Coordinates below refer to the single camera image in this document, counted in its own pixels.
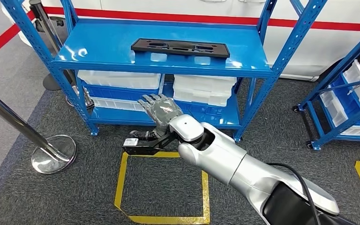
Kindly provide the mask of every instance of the white label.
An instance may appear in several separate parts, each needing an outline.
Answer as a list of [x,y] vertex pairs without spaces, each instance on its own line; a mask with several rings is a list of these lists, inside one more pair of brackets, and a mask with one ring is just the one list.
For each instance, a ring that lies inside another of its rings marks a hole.
[[123,146],[136,146],[138,141],[138,138],[127,138],[125,139]]

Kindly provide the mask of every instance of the gray carpet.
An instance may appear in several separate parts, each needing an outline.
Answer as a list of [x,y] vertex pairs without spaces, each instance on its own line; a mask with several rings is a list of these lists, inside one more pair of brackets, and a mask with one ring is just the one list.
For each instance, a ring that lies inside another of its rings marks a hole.
[[[239,145],[262,161],[293,166],[360,224],[360,179],[354,168],[360,142],[330,142],[321,151],[309,150],[303,119],[291,110],[314,85],[279,80]],[[243,85],[238,94],[241,108],[246,91]],[[42,175],[30,164],[35,146],[20,136],[0,168],[0,225],[133,224],[114,207],[113,198],[120,147],[136,127],[101,126],[99,136],[92,137],[60,92],[46,92],[30,121],[45,137],[72,136],[79,153],[65,171]],[[200,217],[201,189],[200,170],[181,159],[129,157],[122,209],[130,215]],[[209,193],[210,224],[263,224],[233,188],[209,177]]]

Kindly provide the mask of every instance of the gray robotic glove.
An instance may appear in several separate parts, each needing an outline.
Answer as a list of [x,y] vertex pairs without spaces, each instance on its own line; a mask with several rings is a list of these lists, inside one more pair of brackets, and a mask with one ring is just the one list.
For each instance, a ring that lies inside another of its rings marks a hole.
[[152,130],[152,132],[140,132],[134,130],[130,132],[130,134],[141,140],[160,138],[166,134],[170,120],[182,115],[183,111],[172,98],[168,98],[163,94],[151,94],[151,96],[143,95],[143,98],[146,102],[141,99],[139,99],[138,102],[155,122],[157,127]]

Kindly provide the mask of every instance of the red stripe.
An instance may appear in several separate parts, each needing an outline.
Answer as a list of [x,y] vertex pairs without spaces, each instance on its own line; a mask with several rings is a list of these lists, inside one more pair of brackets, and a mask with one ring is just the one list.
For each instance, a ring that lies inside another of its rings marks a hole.
[[[30,18],[30,20],[33,20],[35,18],[34,14],[31,11],[27,15]],[[9,42],[14,36],[16,36],[16,34],[18,34],[19,31],[20,29],[18,28],[18,26],[16,24],[13,24],[9,29],[3,32],[3,34],[0,35],[0,49],[7,42]]]
[[[59,15],[64,14],[62,7],[45,7],[45,10],[49,14],[59,14]],[[81,8],[76,9],[76,12],[78,15],[81,16],[133,19],[133,20],[173,21],[173,22],[256,25],[258,21],[258,18],[255,17],[141,13],[141,12],[81,9]],[[31,20],[35,18],[31,11],[27,15]],[[269,26],[276,26],[276,27],[293,27],[295,24],[296,24],[296,20],[270,19],[269,21]],[[360,23],[317,21],[314,22],[312,28],[322,29],[322,30],[360,31]],[[17,25],[14,24],[7,31],[1,34],[0,48],[3,47],[7,42],[9,42],[19,31],[20,30],[17,27]]]
[[[61,7],[45,7],[49,14],[64,14]],[[172,21],[172,22],[195,22],[195,23],[224,23],[240,25],[256,25],[259,18],[256,17],[239,17],[239,16],[217,16],[217,15],[183,15],[183,14],[166,14],[166,13],[141,13],[110,11],[97,9],[77,8],[76,13],[81,16],[105,17],[117,19],[132,20],[155,20],[155,21]],[[276,27],[294,27],[296,20],[270,19],[268,25]],[[345,22],[314,22],[313,29],[322,30],[348,30],[360,31],[360,23]]]

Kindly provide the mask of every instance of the shelf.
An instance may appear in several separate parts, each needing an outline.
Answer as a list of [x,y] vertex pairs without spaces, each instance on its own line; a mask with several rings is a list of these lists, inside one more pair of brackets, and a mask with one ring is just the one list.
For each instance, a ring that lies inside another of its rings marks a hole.
[[[163,94],[168,97],[173,97],[173,83],[165,83]],[[223,110],[223,116],[220,119],[220,122],[209,120],[203,113],[192,112],[192,116],[199,122],[210,123],[219,129],[240,128],[240,115],[235,94],[228,99],[227,106]],[[94,108],[90,120],[97,124],[155,126],[155,123],[145,112],[102,107]]]
[[[139,38],[225,43],[230,58],[135,53]],[[66,69],[272,77],[256,26],[80,19],[53,61]]]

